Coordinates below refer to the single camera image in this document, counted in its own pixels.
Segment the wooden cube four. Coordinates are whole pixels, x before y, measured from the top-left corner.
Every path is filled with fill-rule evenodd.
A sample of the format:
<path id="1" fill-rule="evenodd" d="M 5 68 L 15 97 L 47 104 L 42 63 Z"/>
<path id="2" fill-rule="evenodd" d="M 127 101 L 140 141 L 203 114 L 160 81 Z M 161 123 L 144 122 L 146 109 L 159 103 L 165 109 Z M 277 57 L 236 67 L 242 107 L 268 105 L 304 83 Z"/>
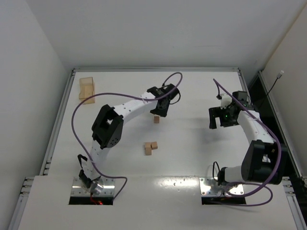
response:
<path id="1" fill-rule="evenodd" d="M 153 122 L 155 123 L 155 124 L 159 124 L 160 123 L 160 116 L 158 116 L 158 115 L 155 115 L 154 117 L 153 117 Z"/>

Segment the wooden cube three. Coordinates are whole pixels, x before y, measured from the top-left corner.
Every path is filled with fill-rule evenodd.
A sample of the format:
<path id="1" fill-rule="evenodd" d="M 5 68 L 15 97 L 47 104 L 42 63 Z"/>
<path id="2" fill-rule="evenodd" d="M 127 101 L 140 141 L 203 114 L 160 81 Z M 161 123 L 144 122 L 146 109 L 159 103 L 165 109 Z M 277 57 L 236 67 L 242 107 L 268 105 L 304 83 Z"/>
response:
<path id="1" fill-rule="evenodd" d="M 153 150 L 158 149 L 158 143 L 156 141 L 151 143 L 151 149 Z"/>

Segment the wooden cube two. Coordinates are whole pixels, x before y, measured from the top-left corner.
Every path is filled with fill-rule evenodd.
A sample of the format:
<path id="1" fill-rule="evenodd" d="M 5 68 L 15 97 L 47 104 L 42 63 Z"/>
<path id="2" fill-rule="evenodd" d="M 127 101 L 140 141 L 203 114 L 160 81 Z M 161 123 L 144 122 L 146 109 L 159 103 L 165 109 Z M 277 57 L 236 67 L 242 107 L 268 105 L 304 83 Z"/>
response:
<path id="1" fill-rule="evenodd" d="M 147 148 L 151 148 L 151 142 L 145 142 L 144 147 Z"/>

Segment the wooden cube five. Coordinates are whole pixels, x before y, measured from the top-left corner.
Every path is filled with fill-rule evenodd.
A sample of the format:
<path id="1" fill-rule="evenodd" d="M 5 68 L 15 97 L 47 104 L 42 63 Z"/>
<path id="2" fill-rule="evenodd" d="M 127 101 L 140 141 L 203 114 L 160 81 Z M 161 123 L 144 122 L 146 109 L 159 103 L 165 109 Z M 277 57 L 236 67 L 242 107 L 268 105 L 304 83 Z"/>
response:
<path id="1" fill-rule="evenodd" d="M 145 155 L 146 156 L 152 155 L 152 149 L 151 148 L 145 148 Z"/>

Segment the wooden block box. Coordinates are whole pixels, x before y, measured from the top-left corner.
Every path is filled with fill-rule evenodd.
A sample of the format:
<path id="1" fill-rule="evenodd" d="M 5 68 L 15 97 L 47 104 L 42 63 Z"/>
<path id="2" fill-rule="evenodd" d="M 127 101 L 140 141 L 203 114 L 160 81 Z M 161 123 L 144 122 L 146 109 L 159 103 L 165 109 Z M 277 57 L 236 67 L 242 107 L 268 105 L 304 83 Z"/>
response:
<path id="1" fill-rule="evenodd" d="M 82 102 L 86 98 L 93 96 L 95 94 L 95 84 L 93 77 L 80 78 L 80 93 L 79 100 Z"/>

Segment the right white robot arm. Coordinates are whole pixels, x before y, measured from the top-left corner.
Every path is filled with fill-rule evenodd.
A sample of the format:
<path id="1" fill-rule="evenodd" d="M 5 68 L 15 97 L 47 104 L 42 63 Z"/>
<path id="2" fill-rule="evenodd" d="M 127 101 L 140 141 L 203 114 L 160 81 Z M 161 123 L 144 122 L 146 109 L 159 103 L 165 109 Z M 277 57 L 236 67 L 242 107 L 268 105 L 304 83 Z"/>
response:
<path id="1" fill-rule="evenodd" d="M 287 148 L 277 144 L 272 135 L 260 124 L 257 108 L 248 102 L 245 91 L 217 95 L 221 105 L 209 109 L 210 129 L 216 129 L 216 119 L 221 127 L 241 126 L 249 143 L 242 163 L 236 167 L 223 167 L 217 175 L 219 185 L 228 183 L 279 184 L 282 180 L 287 160 Z"/>

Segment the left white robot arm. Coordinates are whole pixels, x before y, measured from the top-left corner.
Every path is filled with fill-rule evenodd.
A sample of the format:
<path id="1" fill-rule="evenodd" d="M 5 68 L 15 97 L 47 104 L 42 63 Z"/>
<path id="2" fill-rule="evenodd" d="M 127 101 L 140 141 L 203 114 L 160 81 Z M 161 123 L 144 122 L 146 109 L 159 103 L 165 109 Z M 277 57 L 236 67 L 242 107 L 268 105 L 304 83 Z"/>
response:
<path id="1" fill-rule="evenodd" d="M 102 174 L 98 167 L 103 164 L 110 149 L 121 140 L 123 126 L 126 123 L 147 112 L 166 117 L 171 101 L 177 96 L 180 96 L 179 89 L 175 85 L 169 84 L 162 85 L 160 88 L 151 87 L 138 97 L 128 95 L 127 97 L 131 100 L 120 105 L 105 104 L 101 107 L 91 128 L 91 150 L 86 149 L 72 127 L 74 136 L 86 153 L 86 156 L 78 155 L 81 166 L 79 178 L 85 187 L 91 188 L 101 176 L 115 178 Z"/>

